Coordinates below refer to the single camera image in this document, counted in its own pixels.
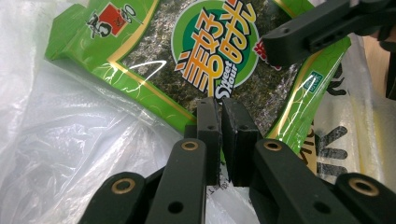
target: green package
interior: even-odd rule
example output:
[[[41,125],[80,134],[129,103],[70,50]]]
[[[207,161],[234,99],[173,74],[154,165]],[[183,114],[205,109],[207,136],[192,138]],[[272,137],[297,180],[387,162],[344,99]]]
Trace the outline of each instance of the green package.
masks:
[[[307,0],[97,0],[54,20],[46,56],[70,58],[183,132],[196,103],[233,97],[262,134],[300,150],[349,46],[291,67],[266,61],[260,36],[311,9]]]

